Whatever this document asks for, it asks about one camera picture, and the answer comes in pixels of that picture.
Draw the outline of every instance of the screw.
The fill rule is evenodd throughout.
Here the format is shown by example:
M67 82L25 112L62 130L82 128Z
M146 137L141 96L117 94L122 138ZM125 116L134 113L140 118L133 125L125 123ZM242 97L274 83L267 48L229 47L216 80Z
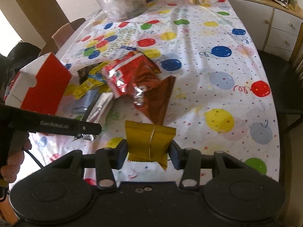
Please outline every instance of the screw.
M114 182L110 179L103 179L99 181L99 186L104 188L109 188L114 185Z
M151 187L145 187L144 190L145 191L152 191L152 188Z
M137 192L137 193L143 193L143 189L135 189L135 192Z
M197 185L197 181L194 179L185 179L182 181L184 187L194 187Z

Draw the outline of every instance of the balloon print tablecloth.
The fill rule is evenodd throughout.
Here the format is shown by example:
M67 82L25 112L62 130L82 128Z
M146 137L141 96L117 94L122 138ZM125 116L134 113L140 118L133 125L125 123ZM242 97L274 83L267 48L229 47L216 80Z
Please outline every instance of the balloon print tablecloth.
M175 141L181 147L209 155L223 150L278 180L279 133L272 94L251 37L227 0L208 7L153 0L144 14L122 23L111 23L99 13L62 58L75 77L58 115L73 117L76 71L109 60L121 45L153 59L162 70L160 78L176 76L164 125L177 129ZM125 138L126 120L150 122L130 99L121 97L95 142L43 134L32 134L31 140L49 163L73 149L92 153L115 147ZM126 162L115 171L117 180L137 181L178 182L181 174L170 161L166 171L143 162ZM201 170L201 184L211 177L210 170ZM85 178L94 184L94 170L88 169Z

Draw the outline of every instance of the pink chair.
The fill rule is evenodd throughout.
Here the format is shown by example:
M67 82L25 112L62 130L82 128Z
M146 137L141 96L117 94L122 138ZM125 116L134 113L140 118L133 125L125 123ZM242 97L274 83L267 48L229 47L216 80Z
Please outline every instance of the pink chair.
M54 42L57 45L58 49L63 46L63 44L74 32L75 30L72 28L71 24L67 23L58 29L54 35L52 35L52 38L54 39Z

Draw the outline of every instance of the finger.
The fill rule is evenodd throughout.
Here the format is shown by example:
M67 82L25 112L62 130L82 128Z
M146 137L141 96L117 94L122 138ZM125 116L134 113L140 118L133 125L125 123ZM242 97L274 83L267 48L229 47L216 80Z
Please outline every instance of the finger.
M31 150L31 142L28 140L26 143L23 145L23 148L26 150Z
M18 174L20 171L20 166L3 166L0 169L1 175L3 177L12 177Z
M12 155L9 155L7 159L7 165L21 165L24 161L24 152L23 150L18 151Z
M17 179L17 175L12 176L12 177L5 177L3 178L4 181L8 182L8 183L13 183L14 181L16 181Z

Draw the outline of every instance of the chair leg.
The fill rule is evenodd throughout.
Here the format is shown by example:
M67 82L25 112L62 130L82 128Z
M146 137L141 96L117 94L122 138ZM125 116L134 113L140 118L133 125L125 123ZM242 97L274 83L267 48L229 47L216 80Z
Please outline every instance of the chair leg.
M290 126L286 127L283 130L283 133L287 133L287 132L291 131L293 128L297 127L302 122L303 122L303 115L301 115L301 117L298 118L295 122L293 122Z

